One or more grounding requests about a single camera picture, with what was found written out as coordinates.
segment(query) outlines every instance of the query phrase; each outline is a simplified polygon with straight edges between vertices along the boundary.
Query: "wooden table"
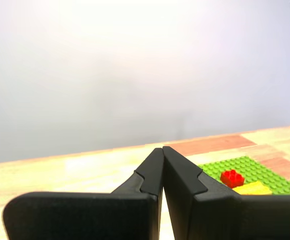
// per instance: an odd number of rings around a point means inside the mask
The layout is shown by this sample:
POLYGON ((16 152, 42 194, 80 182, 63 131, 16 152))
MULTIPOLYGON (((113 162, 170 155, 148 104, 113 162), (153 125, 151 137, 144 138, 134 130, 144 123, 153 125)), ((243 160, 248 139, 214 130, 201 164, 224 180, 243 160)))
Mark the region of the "wooden table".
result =
MULTIPOLYGON (((32 191, 110 193, 157 147, 171 146, 195 164, 250 156, 290 180, 290 127, 147 144, 64 156, 0 163, 0 240, 5 204, 32 191)), ((160 239, 173 240, 163 198, 160 239)))

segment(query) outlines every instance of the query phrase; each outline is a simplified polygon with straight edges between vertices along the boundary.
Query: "red lego brick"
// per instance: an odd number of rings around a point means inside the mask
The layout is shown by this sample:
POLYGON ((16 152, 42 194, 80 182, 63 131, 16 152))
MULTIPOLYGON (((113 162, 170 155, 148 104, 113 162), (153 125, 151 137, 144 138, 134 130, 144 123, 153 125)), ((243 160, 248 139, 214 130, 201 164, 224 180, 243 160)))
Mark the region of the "red lego brick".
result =
POLYGON ((223 171, 220 175, 220 180, 223 184, 227 185, 231 189, 242 186, 245 178, 237 173, 234 169, 230 171, 223 171))

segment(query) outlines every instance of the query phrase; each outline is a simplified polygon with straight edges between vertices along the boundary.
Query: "white wall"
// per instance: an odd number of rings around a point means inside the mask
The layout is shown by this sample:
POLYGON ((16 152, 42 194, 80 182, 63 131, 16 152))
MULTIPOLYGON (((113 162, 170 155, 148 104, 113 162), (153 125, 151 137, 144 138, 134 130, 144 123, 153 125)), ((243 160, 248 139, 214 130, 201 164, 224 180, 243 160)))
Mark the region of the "white wall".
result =
POLYGON ((0 162, 290 125, 290 0, 0 0, 0 162))

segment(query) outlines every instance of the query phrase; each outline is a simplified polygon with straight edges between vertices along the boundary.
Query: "yellow lego brick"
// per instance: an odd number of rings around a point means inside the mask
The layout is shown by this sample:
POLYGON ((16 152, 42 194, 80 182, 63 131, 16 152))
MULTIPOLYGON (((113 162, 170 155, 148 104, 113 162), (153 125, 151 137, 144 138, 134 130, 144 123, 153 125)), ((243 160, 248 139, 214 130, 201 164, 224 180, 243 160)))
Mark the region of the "yellow lego brick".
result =
POLYGON ((255 181, 243 186, 234 187, 233 190, 241 195, 271 195, 272 191, 260 181, 255 181))

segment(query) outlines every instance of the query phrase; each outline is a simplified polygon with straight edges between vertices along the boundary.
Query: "green lego baseplate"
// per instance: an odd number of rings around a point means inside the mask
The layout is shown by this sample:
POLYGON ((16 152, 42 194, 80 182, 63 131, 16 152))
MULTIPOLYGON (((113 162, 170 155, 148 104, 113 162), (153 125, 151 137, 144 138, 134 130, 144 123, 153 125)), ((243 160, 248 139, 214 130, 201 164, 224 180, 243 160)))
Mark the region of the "green lego baseplate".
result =
POLYGON ((290 181, 248 156, 199 164, 198 166, 202 168, 206 174, 220 183, 222 172, 235 169, 245 178, 244 184, 260 181, 270 188, 273 195, 290 195, 290 181))

